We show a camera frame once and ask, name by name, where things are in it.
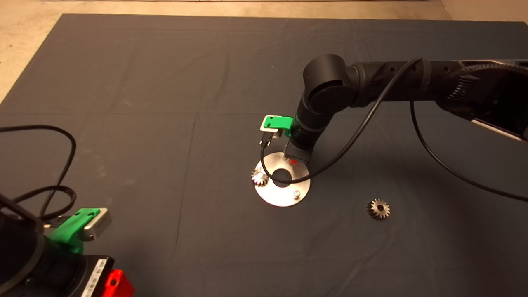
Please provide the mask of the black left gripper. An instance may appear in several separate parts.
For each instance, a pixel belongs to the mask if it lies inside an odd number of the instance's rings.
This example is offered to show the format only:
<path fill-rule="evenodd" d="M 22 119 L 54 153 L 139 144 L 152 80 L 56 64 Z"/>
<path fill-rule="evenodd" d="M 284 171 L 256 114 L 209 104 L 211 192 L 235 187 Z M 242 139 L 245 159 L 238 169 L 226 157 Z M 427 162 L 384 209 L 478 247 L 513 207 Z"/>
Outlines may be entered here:
<path fill-rule="evenodd" d="M 55 297 L 133 297 L 134 286 L 111 256 L 76 256 L 54 274 Z"/>

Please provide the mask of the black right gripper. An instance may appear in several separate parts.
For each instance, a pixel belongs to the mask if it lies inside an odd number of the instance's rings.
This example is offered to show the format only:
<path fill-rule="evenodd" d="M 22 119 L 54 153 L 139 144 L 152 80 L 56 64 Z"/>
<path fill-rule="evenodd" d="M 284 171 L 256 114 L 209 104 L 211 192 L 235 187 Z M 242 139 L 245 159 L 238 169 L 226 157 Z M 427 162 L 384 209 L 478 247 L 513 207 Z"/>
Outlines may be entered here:
<path fill-rule="evenodd" d="M 317 142 L 317 133 L 304 129 L 291 129 L 289 141 L 285 146 L 285 157 L 290 164 L 308 164 L 311 161 L 313 149 Z"/>

